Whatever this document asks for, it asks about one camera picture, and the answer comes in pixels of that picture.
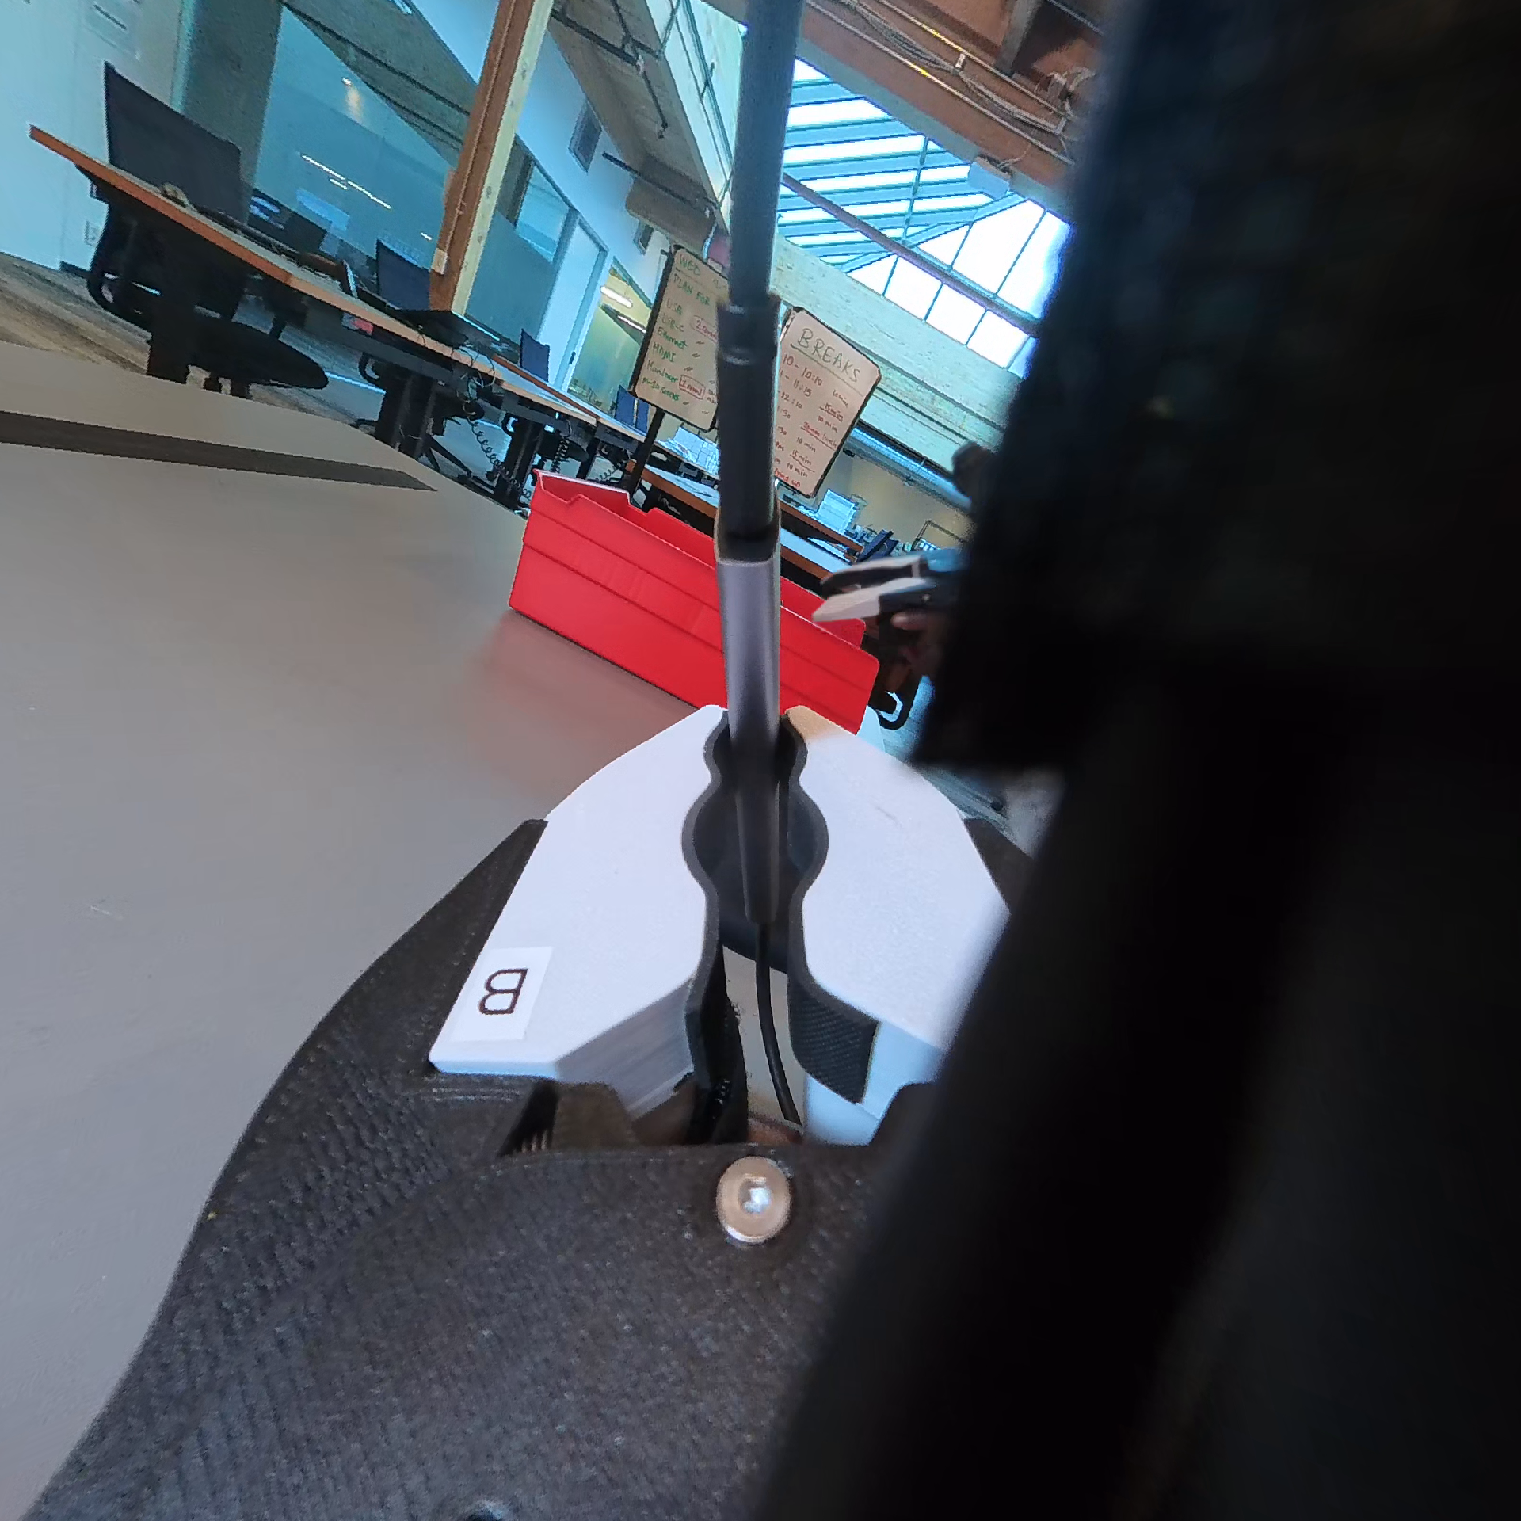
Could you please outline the dark cloth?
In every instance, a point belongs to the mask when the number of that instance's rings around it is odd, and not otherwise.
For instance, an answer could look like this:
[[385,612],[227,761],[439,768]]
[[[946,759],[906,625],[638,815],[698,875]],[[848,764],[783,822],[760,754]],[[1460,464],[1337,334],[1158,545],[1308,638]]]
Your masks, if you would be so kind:
[[745,1518],[1516,1518],[1516,4],[1125,4],[926,716],[1051,772]]

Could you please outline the black office chair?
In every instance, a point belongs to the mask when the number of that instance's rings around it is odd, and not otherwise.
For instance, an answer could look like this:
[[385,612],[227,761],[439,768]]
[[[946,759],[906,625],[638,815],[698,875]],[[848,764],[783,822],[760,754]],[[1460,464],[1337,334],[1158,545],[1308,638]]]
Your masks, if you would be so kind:
[[148,335],[146,373],[244,397],[253,386],[318,391],[323,368],[269,332],[236,319],[245,268],[209,241],[111,205],[86,272],[90,297]]

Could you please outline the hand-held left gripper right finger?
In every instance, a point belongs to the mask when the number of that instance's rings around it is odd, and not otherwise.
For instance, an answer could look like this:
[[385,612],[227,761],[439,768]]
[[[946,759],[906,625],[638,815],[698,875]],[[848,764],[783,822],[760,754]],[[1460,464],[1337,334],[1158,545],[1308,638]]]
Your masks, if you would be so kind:
[[901,1090],[939,1074],[1009,908],[968,822],[915,770],[801,707],[785,735],[803,1134],[863,1147]]

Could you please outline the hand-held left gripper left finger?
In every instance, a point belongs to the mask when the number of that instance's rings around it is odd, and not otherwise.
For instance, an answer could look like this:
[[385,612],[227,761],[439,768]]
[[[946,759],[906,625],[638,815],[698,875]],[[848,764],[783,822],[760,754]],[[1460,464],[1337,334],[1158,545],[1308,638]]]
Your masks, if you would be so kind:
[[602,1085],[631,1118],[696,1076],[723,958],[694,819],[725,717],[691,712],[546,815],[430,1045],[434,1070]]

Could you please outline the black computer monitor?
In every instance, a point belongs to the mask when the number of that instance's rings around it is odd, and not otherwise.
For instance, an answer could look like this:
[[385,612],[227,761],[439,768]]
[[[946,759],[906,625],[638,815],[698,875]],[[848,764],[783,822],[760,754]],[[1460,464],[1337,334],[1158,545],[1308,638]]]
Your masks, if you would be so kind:
[[249,189],[236,143],[164,105],[113,64],[101,73],[106,162],[148,185],[171,185],[196,212],[242,227]]

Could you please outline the wood framed whiteboard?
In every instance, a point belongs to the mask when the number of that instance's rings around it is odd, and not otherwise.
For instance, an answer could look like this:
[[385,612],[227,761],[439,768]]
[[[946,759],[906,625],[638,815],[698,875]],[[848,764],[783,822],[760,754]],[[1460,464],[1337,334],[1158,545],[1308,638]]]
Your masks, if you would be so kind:
[[729,303],[725,276],[671,247],[629,391],[694,431],[716,420],[716,315]]
[[816,315],[789,308],[776,341],[772,478],[814,498],[881,370]]

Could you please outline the red plastic bin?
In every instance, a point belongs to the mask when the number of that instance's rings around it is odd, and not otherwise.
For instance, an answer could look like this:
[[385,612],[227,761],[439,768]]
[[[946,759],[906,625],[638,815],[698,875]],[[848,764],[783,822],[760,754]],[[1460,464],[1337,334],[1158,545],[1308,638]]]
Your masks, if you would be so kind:
[[[713,538],[615,487],[535,471],[508,607],[700,710],[727,705]],[[879,663],[863,623],[818,623],[819,596],[781,582],[780,712],[848,734]]]

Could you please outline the wooden office desk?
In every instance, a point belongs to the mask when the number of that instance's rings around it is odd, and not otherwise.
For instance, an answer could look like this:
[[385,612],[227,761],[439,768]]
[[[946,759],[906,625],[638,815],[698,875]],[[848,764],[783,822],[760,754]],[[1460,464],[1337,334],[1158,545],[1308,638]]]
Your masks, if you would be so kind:
[[196,321],[209,317],[196,301],[204,276],[260,279],[289,299],[318,337],[376,364],[383,395],[374,426],[379,444],[417,458],[428,449],[434,420],[454,413],[502,413],[510,429],[495,491],[508,506],[515,506],[526,468],[541,455],[546,433],[564,442],[564,451],[580,453],[580,473],[615,446],[609,420],[530,373],[407,326],[345,292],[338,279],[302,268],[43,127],[28,125],[28,138],[77,169],[129,234],[151,239],[160,277],[146,286],[155,303],[146,323],[148,375],[180,384],[196,362]]

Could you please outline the person's right hand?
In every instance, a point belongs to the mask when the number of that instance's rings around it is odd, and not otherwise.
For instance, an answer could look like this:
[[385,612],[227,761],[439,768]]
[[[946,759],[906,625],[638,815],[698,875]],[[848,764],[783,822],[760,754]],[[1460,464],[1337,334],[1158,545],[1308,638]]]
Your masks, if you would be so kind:
[[890,616],[888,627],[894,634],[894,679],[903,685],[910,679],[937,679],[937,669],[944,654],[944,643],[952,627],[948,611],[935,607],[908,607]]

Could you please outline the plain wooden post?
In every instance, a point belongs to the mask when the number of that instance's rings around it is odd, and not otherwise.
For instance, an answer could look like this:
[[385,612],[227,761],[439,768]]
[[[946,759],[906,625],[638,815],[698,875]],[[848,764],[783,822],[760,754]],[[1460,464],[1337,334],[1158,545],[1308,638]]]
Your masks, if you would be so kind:
[[551,9],[551,2],[495,4],[461,152],[443,190],[430,261],[434,312],[464,315],[468,308]]

